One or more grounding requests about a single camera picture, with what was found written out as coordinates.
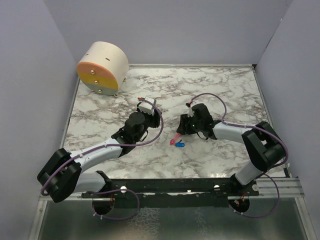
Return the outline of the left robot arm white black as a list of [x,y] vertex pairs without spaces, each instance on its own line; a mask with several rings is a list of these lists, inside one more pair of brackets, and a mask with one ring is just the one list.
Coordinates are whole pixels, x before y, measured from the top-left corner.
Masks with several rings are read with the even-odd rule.
[[153,113],[137,111],[130,114],[116,133],[92,147],[69,152],[56,150],[37,175],[40,194],[62,202],[79,190],[80,176],[88,169],[106,161],[127,155],[134,148],[154,142],[163,131],[164,120],[159,109]]

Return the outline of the pink strap keyring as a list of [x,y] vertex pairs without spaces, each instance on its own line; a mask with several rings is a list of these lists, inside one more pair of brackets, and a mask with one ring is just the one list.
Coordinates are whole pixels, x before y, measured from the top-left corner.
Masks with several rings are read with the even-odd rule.
[[173,137],[173,139],[170,140],[170,145],[174,145],[174,144],[177,142],[177,140],[180,138],[180,136],[181,136],[181,134],[180,134],[180,133],[177,133],[177,134]]

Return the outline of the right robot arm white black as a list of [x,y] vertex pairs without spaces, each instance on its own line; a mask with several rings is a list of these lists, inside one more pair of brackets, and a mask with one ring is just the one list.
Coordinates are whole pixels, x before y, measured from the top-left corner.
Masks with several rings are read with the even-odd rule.
[[249,127],[239,127],[234,123],[214,120],[203,103],[189,108],[180,116],[176,130],[182,135],[202,133],[205,140],[228,140],[244,144],[249,156],[248,163],[230,178],[230,191],[240,196],[248,189],[248,184],[273,168],[288,156],[288,149],[268,122],[262,121]]

